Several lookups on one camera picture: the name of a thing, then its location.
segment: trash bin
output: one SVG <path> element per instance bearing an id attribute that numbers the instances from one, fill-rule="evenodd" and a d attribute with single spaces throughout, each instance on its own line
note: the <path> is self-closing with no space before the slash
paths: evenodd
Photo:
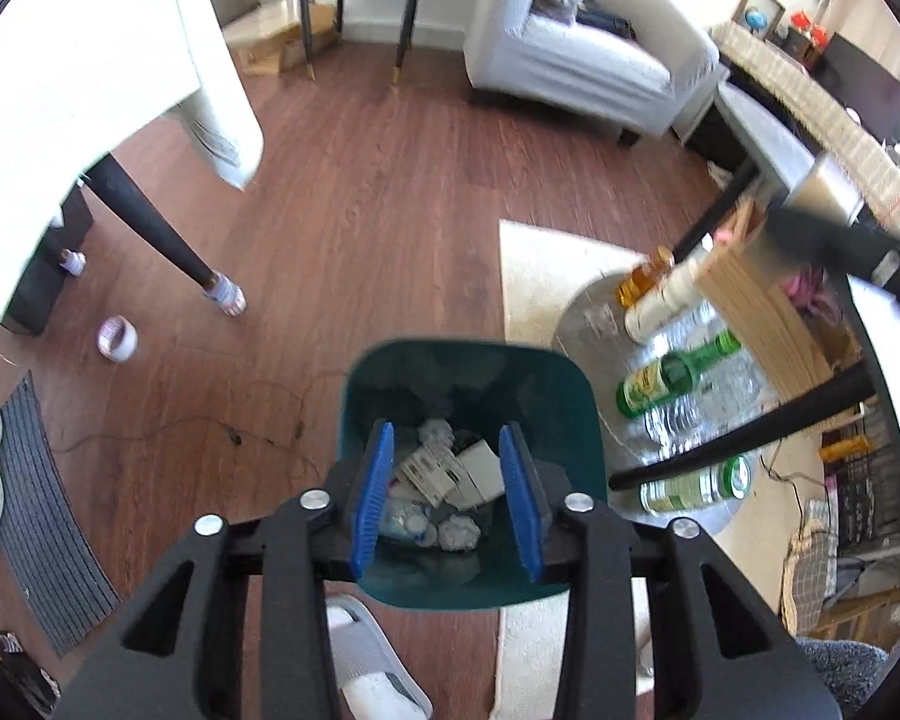
<path id="1" fill-rule="evenodd" d="M 398 340 L 365 353 L 347 377 L 338 457 L 359 458 L 374 420 L 416 441 L 427 418 L 478 434 L 499 455 L 500 428 L 520 424 L 530 454 L 562 466 L 574 490 L 607 499 L 600 423 L 583 372 L 567 357 L 487 341 Z M 360 587 L 385 604 L 420 610 L 475 610 L 554 595 L 520 565 L 506 500 L 493 504 L 490 532 L 472 553 L 377 542 Z"/>

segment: wooden floor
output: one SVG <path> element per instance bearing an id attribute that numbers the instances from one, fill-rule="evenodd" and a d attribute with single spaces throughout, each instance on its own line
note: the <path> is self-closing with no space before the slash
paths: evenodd
<path id="1" fill-rule="evenodd" d="M 240 319 L 92 197 L 87 271 L 46 333 L 0 332 L 0 402 L 31 368 L 74 514 L 120 594 L 199 515 L 259 517 L 319 483 L 343 372 L 362 349 L 396 335 L 501 338 L 498 220 L 650 250 L 713 197 L 703 161 L 671 135 L 625 151 L 605 124 L 471 106 L 459 55 L 414 49 L 397 89 L 391 60 L 392 47 L 348 45 L 319 58 L 316 84 L 246 79 L 266 146 L 243 193 L 173 122 L 118 149 L 183 237 L 242 285 Z M 125 365 L 94 343 L 117 313 L 140 334 Z M 487 717 L 496 613 L 371 606 L 437 718 Z M 61 680 L 87 652 L 55 659 L 1 553 L 0 628 Z"/>

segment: armchair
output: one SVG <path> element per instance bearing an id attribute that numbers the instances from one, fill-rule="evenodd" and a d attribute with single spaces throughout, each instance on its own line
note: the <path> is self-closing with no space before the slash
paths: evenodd
<path id="1" fill-rule="evenodd" d="M 621 142 L 659 137 L 719 61 L 669 0 L 596 0 L 634 24 L 639 45 L 530 13 L 533 0 L 477 0 L 463 55 L 470 83 L 612 119 Z"/>

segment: black screen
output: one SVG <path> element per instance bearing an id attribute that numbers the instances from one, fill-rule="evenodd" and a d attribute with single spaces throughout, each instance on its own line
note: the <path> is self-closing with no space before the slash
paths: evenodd
<path id="1" fill-rule="evenodd" d="M 834 35 L 813 78 L 837 103 L 853 108 L 867 132 L 895 143 L 900 129 L 900 82 L 840 35 Z"/>

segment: beige curtain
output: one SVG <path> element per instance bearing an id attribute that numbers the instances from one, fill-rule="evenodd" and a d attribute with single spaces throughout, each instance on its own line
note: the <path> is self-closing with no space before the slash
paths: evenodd
<path id="1" fill-rule="evenodd" d="M 831 0 L 821 19 L 900 82 L 900 23 L 883 0 Z"/>

